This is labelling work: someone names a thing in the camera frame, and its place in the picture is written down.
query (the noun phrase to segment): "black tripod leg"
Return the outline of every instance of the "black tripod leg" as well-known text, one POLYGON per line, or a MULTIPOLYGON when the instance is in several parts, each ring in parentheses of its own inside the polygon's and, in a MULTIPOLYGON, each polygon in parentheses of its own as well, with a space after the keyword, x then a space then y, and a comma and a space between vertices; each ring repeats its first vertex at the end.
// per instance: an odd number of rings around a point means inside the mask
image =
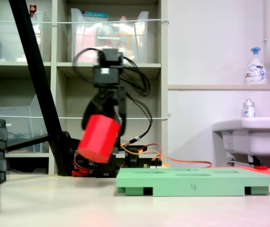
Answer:
POLYGON ((53 140, 50 147, 60 175, 72 175, 72 163, 69 158, 68 138, 62 132, 51 90, 45 74, 44 64, 36 41, 32 22, 25 0, 9 0, 16 22, 20 40, 27 58, 30 75, 37 99, 44 117, 45 127, 53 140))

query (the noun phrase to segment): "red cylinder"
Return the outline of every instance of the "red cylinder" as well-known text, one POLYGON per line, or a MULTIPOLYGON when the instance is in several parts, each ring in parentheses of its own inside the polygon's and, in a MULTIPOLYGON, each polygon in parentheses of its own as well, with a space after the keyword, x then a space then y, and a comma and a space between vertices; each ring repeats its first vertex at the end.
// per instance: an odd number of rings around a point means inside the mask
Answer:
POLYGON ((96 163, 107 163, 119 133, 120 124, 104 115, 92 115, 78 145, 78 153, 96 163))

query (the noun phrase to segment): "white table surface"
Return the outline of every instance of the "white table surface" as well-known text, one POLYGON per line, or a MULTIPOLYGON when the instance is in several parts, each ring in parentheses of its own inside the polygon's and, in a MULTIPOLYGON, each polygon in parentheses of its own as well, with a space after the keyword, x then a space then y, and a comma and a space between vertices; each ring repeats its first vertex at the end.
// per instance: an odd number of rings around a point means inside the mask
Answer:
POLYGON ((115 179, 9 175, 0 227, 270 227, 270 195, 121 196, 115 179))

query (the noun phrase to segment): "white sink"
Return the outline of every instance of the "white sink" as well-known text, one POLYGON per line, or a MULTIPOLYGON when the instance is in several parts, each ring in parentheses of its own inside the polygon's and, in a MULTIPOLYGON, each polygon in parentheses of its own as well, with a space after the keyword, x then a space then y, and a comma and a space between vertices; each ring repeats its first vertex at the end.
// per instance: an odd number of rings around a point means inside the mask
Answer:
POLYGON ((249 156, 270 156, 270 117, 239 118, 213 124, 221 132, 225 150, 249 156))

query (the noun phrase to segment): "green shape sorter board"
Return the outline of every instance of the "green shape sorter board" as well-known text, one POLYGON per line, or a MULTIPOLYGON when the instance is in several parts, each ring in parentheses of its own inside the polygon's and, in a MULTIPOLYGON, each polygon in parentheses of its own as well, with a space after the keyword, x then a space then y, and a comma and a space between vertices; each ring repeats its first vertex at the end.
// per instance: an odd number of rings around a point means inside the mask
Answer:
POLYGON ((270 175, 240 168, 121 168, 116 181, 125 195, 268 195, 270 175))

